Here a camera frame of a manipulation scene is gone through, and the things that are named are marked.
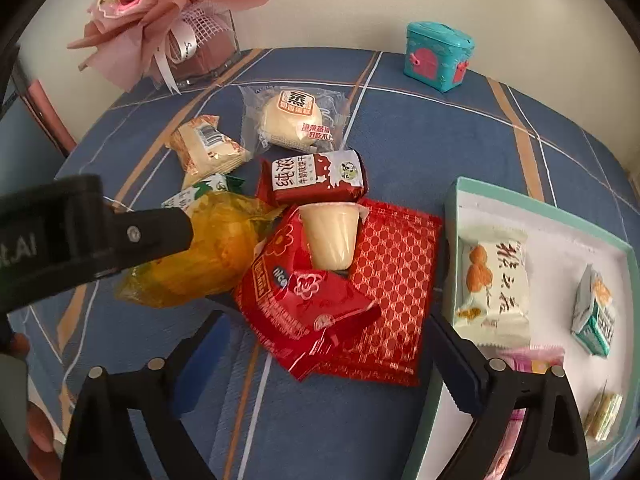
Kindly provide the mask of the yellow soft bread bag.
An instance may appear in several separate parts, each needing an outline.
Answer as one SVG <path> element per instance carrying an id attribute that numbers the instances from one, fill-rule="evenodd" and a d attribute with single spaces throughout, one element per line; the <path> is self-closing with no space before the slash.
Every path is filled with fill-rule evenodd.
<path id="1" fill-rule="evenodd" d="M 283 211 L 254 197 L 205 193 L 186 208 L 193 228 L 190 248 L 130 269 L 115 298 L 163 309 L 228 292 L 239 284 Z"/>

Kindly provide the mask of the green white cracker pack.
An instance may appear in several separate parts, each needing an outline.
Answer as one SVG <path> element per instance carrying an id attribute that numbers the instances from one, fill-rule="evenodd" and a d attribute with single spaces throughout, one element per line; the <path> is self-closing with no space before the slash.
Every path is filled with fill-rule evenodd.
<path id="1" fill-rule="evenodd" d="M 602 275 L 588 264 L 576 290 L 570 332 L 590 356 L 606 359 L 611 352 L 616 310 Z"/>

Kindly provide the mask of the teal shallow cardboard tray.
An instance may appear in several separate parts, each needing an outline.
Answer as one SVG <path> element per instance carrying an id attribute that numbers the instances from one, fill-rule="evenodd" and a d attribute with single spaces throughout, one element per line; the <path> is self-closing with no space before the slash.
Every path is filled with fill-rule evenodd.
<path id="1" fill-rule="evenodd" d="M 442 314 L 486 353 L 561 347 L 579 414 L 602 390 L 622 402 L 603 441 L 589 439 L 592 478 L 613 479 L 639 442 L 639 266 L 621 238 L 562 209 L 460 177 L 445 202 L 449 269 Z M 610 353 L 593 356 L 572 333 L 587 269 L 613 298 Z"/>

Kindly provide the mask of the small green sandwich cracker pack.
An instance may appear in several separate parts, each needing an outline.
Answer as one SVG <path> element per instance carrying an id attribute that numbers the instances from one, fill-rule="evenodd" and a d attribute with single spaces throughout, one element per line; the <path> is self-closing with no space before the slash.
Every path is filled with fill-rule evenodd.
<path id="1" fill-rule="evenodd" d="M 623 405 L 623 396 L 608 388 L 605 382 L 593 399 L 584 420 L 585 436 L 588 444 L 608 440 Z"/>

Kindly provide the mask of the round bun clear wrapper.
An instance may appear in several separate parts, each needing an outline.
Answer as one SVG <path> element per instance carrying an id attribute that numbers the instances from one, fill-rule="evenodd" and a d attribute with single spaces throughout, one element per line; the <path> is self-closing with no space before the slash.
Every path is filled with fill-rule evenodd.
<path id="1" fill-rule="evenodd" d="M 287 84 L 246 86 L 241 140 L 253 154 L 280 146 L 305 154 L 337 151 L 349 120 L 344 93 Z"/>

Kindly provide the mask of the green white cookie pack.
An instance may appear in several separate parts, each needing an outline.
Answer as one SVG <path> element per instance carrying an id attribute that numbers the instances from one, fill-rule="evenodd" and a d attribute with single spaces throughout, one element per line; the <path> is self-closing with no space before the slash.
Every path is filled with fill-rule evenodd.
<path id="1" fill-rule="evenodd" d="M 230 176 L 230 174 L 212 174 L 201 181 L 195 182 L 178 194 L 165 200 L 160 206 L 162 208 L 180 208 L 187 210 L 197 200 L 209 192 L 232 192 L 242 193 L 244 180 L 242 178 Z"/>

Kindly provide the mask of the white almond snack pack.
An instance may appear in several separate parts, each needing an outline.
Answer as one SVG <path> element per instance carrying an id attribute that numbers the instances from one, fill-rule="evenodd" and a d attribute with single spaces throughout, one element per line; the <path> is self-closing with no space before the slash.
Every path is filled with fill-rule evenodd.
<path id="1" fill-rule="evenodd" d="M 473 226 L 460 240 L 461 296 L 452 317 L 454 329 L 478 346 L 527 346 L 527 234 L 501 226 Z"/>

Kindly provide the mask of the red white milk snack pack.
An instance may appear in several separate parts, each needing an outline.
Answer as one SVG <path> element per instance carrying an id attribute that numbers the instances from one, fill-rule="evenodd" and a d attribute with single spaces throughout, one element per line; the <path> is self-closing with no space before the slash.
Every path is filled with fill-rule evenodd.
<path id="1" fill-rule="evenodd" d="M 368 189 L 361 156 L 345 150 L 263 160 L 256 197 L 271 206 L 356 202 Z"/>

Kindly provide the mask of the red patterned flat packet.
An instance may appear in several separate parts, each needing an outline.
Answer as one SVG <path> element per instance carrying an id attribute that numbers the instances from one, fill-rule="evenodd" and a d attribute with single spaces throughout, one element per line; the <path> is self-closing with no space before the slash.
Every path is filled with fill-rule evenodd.
<path id="1" fill-rule="evenodd" d="M 348 278 L 375 301 L 381 316 L 314 371 L 415 387 L 420 382 L 422 326 L 435 284 L 442 219 L 368 198 L 359 203 L 369 215 L 360 226 Z"/>

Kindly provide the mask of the beige barcode snack pack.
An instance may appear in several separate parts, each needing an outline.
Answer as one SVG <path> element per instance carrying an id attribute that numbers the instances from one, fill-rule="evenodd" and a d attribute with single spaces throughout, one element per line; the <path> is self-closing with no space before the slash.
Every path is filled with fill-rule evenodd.
<path id="1" fill-rule="evenodd" d="M 219 121 L 216 115 L 200 115 L 169 136 L 166 146 L 178 156 L 183 188 L 212 174 L 228 174 L 250 160 L 246 148 L 220 131 Z"/>

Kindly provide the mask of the red flower snack bag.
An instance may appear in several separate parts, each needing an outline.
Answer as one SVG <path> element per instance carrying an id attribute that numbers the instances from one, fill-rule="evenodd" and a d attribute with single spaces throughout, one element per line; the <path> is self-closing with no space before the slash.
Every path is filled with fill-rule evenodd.
<path id="1" fill-rule="evenodd" d="M 232 296 L 259 342 L 297 380 L 381 316 L 347 278 L 312 266 L 297 207 L 285 211 Z"/>

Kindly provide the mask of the pink flower bouquet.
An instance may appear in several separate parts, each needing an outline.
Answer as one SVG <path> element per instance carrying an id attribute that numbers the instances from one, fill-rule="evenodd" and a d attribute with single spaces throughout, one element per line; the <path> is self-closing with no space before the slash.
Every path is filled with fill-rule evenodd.
<path id="1" fill-rule="evenodd" d="M 90 20 L 70 50 L 93 48 L 79 65 L 91 67 L 111 84 L 129 91 L 155 65 L 170 90 L 177 90 L 170 66 L 169 35 L 186 38 L 181 56 L 186 60 L 198 48 L 195 36 L 183 29 L 181 14 L 192 3 L 210 2 L 217 12 L 239 12 L 269 0 L 94 0 Z"/>

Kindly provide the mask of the cream pudding cup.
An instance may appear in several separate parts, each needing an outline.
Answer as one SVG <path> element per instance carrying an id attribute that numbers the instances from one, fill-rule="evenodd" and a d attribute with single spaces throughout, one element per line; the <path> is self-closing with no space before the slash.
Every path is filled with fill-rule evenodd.
<path id="1" fill-rule="evenodd" d="M 356 203 L 308 204 L 298 208 L 312 264 L 316 269 L 344 271 L 352 264 L 360 222 L 369 209 Z"/>

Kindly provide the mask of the teal toy chest box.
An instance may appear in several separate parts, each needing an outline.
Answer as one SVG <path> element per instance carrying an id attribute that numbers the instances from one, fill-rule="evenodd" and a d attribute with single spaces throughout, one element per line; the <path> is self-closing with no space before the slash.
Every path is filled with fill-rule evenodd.
<path id="1" fill-rule="evenodd" d="M 475 49 L 473 38 L 461 30 L 435 22 L 407 26 L 404 74 L 448 92 L 462 84 Z"/>

